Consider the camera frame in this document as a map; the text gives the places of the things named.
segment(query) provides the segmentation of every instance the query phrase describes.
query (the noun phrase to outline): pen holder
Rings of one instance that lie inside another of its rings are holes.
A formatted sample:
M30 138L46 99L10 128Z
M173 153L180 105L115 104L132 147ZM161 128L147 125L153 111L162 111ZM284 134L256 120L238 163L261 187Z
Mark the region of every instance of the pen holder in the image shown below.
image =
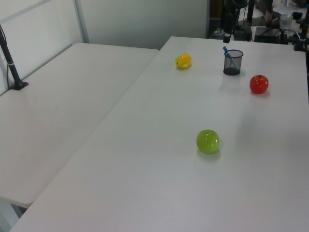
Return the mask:
M239 50L229 50L231 57L229 58L226 53L224 60L223 72L226 75L234 76L240 74L241 59L243 52Z

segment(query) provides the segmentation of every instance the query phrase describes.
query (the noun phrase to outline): green apple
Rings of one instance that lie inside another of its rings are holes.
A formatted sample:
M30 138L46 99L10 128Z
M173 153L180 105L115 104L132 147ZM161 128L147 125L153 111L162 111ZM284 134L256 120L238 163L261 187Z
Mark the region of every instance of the green apple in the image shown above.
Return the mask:
M197 135L197 147L204 153L213 153L218 150L220 139L213 130L202 130Z

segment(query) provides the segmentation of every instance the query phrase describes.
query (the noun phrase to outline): table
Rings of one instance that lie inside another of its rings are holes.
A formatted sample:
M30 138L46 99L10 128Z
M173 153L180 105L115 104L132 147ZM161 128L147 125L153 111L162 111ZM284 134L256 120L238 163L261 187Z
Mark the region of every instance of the table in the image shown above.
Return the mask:
M306 231L305 54L231 41L244 56L227 76L223 46L171 37L12 232ZM264 95L250 92L255 74L269 78ZM197 149L203 129L221 138L215 154Z
M28 208L157 50L77 43L0 97L0 200Z

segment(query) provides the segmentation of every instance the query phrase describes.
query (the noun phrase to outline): pen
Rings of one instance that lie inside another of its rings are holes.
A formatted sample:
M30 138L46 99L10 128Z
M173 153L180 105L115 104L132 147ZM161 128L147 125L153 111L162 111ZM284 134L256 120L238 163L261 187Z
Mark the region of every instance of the pen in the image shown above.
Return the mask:
M233 58L232 58L230 52L228 51L228 49L224 46L224 47L223 47L223 50L225 51L226 56L229 57L230 61L233 63L234 67L235 67L237 70L239 70L239 67L238 67L237 63L233 60Z

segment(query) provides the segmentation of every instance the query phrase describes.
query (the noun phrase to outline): red apple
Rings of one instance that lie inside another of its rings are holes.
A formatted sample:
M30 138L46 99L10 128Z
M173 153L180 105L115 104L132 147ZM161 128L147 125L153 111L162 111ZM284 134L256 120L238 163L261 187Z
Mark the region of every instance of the red apple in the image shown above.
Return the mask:
M255 94L264 93L268 88L268 79L262 75L256 75L251 78L250 89Z

